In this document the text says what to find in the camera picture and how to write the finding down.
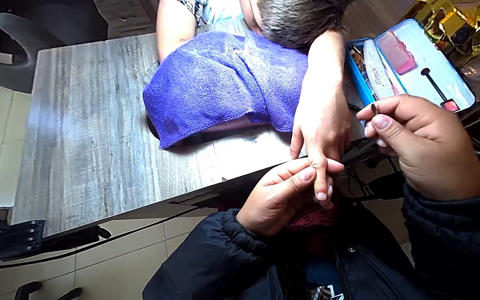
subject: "open case lid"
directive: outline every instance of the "open case lid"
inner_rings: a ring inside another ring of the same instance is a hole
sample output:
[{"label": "open case lid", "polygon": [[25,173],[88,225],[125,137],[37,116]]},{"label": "open case lid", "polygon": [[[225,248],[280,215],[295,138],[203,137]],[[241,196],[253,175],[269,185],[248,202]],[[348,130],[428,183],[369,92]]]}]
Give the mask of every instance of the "open case lid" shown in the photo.
[{"label": "open case lid", "polygon": [[395,74],[408,94],[429,99],[439,106],[454,100],[458,109],[450,109],[452,111],[466,109],[475,102],[469,87],[415,20],[397,24],[377,37],[375,43],[385,63],[388,62],[387,67],[391,69],[388,71]]}]

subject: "gold foil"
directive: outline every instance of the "gold foil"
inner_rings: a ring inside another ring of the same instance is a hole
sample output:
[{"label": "gold foil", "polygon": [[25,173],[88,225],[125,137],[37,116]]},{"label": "gold foil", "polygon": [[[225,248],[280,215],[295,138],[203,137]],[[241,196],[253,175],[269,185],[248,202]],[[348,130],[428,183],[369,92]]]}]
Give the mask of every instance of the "gold foil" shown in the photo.
[{"label": "gold foil", "polygon": [[480,1],[417,0],[404,19],[416,19],[456,66],[480,55]]}]

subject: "blue tin case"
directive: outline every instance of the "blue tin case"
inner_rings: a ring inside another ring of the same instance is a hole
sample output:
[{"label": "blue tin case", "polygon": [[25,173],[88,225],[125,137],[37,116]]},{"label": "blue tin case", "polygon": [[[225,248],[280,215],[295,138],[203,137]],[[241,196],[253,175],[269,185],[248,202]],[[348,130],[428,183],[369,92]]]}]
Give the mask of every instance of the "blue tin case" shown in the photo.
[{"label": "blue tin case", "polygon": [[[378,44],[379,39],[386,34],[395,35],[406,46],[407,51],[411,53],[417,64],[415,69],[404,74],[398,74],[389,64],[385,53],[383,53]],[[364,105],[374,102],[375,99],[355,64],[350,50],[353,49],[353,46],[361,47],[366,40],[368,38],[356,39],[346,43],[348,73]],[[374,42],[387,73],[390,73],[389,77],[392,84],[397,86],[397,90],[400,93],[423,97],[436,105],[444,106],[454,112],[462,111],[475,103],[475,96],[464,80],[415,20],[409,19],[397,24],[378,36]],[[430,71],[430,76],[423,74],[425,69]],[[443,95],[440,95],[440,92],[431,83],[432,79],[434,79],[437,88],[440,89]]]}]

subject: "jacket sleeve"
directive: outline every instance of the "jacket sleeve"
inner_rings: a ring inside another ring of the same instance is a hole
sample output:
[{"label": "jacket sleeve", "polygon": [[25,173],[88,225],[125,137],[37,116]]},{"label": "jacket sleeve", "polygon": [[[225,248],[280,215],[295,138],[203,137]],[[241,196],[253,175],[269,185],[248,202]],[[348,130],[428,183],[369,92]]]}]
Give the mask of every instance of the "jacket sleeve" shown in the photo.
[{"label": "jacket sleeve", "polygon": [[162,264],[143,299],[223,299],[267,273],[263,238],[237,222],[238,209],[209,215]]},{"label": "jacket sleeve", "polygon": [[480,298],[480,197],[431,201],[405,184],[403,215],[415,268],[432,290]]}]

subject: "chair leg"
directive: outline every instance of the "chair leg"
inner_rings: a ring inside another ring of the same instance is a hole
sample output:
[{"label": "chair leg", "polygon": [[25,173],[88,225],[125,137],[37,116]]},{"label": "chair leg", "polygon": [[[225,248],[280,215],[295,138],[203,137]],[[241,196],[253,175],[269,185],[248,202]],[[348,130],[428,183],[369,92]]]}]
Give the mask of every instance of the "chair leg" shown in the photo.
[{"label": "chair leg", "polygon": [[42,284],[37,281],[33,281],[19,287],[14,296],[14,300],[29,300],[29,295],[42,288]]},{"label": "chair leg", "polygon": [[67,294],[60,297],[58,300],[71,300],[79,297],[83,293],[83,288],[75,288],[70,290]]}]

